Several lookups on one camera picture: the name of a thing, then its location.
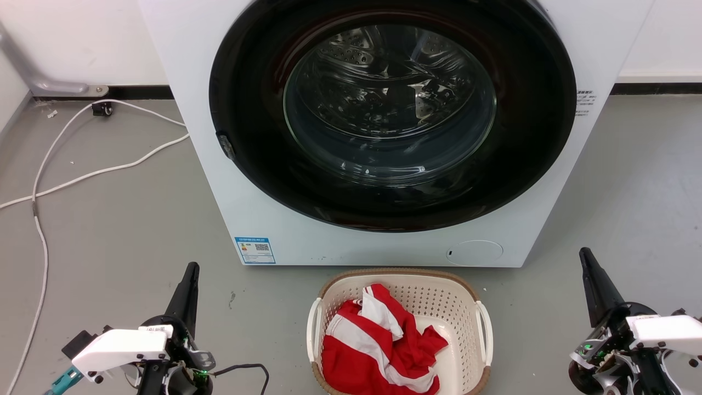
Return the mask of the round white filter cover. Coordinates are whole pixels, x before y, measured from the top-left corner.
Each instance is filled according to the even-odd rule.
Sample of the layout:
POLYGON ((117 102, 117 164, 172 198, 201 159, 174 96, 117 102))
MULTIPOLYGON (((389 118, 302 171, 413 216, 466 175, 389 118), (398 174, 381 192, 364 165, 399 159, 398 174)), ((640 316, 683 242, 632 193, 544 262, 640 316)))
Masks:
POLYGON ((469 240, 450 247, 446 258, 459 267, 494 267, 503 252, 503 247, 494 241, 469 240))

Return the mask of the white front-load washing machine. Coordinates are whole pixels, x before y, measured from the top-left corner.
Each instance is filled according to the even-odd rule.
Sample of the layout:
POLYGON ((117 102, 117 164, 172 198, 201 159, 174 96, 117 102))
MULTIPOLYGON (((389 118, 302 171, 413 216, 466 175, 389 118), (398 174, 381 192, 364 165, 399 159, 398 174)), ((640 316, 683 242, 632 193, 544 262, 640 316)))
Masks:
POLYGON ((537 0, 564 40, 576 93, 592 90, 597 96, 590 114, 575 115, 552 167, 498 210, 453 227, 381 233, 336 227, 294 212, 256 187, 223 151, 209 108, 209 78, 226 32, 253 1, 138 0, 233 243, 235 237, 268 238, 279 266, 458 267, 446 258, 450 247, 489 240, 504 250, 494 267, 505 268, 525 263, 655 2, 537 0))

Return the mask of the black round washer door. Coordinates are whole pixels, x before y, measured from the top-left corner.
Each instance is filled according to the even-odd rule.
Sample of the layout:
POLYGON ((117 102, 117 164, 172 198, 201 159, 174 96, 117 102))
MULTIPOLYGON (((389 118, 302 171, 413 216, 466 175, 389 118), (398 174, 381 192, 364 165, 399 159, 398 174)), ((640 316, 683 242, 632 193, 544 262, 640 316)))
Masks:
POLYGON ((576 75, 537 0, 254 0, 208 96, 223 151, 276 202, 407 233, 531 188, 571 134, 576 75))

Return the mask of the blue energy label sticker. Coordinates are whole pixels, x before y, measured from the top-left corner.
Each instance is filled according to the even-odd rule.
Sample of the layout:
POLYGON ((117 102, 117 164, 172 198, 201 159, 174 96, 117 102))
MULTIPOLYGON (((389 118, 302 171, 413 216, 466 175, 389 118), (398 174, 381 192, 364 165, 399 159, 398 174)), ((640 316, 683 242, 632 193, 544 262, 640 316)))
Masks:
POLYGON ((276 264, 268 238, 235 237, 235 244, 244 265, 276 264))

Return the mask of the grey bent floor pipe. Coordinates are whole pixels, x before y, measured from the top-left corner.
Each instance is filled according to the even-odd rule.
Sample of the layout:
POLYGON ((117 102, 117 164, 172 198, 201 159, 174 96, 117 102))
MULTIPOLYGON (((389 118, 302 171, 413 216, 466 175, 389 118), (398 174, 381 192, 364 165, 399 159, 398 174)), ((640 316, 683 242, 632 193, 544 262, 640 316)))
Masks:
POLYGON ((102 98, 110 88, 107 85, 56 80, 43 74, 18 47, 7 28, 0 22, 0 50, 7 56, 18 75, 38 98, 102 98))

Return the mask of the red and white garment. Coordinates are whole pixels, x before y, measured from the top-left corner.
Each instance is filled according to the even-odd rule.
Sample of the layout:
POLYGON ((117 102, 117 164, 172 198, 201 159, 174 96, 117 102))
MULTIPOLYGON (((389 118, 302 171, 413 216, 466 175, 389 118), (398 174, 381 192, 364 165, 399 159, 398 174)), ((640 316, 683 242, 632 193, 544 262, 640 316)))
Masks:
POLYGON ((321 372, 348 395, 437 395, 437 354, 448 346, 433 326, 416 318, 382 284, 346 300, 324 332, 321 372))

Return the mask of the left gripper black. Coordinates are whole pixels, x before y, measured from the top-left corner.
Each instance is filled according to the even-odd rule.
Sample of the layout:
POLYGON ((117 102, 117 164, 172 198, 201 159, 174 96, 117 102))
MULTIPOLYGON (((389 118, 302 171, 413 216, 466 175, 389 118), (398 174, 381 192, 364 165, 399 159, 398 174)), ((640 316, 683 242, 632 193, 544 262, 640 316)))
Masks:
POLYGON ((141 376, 137 395, 212 395, 209 375, 216 363, 210 352, 195 345, 196 313, 199 297, 200 265, 188 263, 166 308, 165 315, 143 323, 145 329, 163 329, 166 333, 165 355, 142 358, 137 366, 141 376))

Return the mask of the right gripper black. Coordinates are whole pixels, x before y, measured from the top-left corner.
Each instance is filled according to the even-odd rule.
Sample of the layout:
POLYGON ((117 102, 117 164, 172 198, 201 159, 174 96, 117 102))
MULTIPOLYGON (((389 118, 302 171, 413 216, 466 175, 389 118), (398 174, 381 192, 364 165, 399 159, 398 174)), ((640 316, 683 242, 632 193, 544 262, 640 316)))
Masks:
POLYGON ((666 345, 644 340, 643 321, 660 315, 624 302, 589 247, 579 251, 592 332, 570 355, 568 376, 584 395, 667 395, 666 345))

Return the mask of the cream perforated laundry basket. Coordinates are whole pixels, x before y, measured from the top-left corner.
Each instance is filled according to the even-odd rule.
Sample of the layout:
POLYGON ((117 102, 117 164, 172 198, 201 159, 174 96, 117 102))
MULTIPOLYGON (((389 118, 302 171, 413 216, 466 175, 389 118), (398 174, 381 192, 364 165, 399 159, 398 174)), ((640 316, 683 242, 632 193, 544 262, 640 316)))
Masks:
POLYGON ((382 284, 414 315, 418 329, 433 326, 447 340, 437 355, 441 388, 437 395, 483 395, 491 375, 494 331, 479 295, 457 275, 420 268, 363 268, 343 272, 321 288, 309 310, 307 355, 313 375, 324 392, 346 395, 326 382, 322 373, 324 331, 346 300, 361 297, 362 289, 382 284))

